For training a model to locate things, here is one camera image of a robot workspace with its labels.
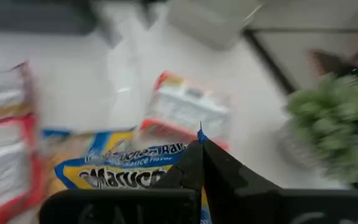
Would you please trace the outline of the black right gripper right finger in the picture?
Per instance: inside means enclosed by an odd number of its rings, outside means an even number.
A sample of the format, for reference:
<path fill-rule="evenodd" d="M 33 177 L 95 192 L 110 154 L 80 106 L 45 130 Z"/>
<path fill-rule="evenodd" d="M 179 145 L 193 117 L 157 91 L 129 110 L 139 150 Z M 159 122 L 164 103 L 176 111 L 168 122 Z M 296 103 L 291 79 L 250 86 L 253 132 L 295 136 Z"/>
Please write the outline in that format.
<path fill-rule="evenodd" d="M 358 223 L 358 190 L 283 189 L 203 141 L 213 223 Z"/>

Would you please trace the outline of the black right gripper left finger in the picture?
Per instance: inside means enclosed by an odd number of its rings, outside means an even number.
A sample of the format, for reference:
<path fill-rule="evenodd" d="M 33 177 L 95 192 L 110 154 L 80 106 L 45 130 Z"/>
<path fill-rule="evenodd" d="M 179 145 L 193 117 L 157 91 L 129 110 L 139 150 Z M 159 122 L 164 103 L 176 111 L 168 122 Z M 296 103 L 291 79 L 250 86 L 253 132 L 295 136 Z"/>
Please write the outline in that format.
<path fill-rule="evenodd" d="M 46 199 L 40 223 L 201 223 L 198 141 L 70 159 L 55 174 L 66 189 Z"/>

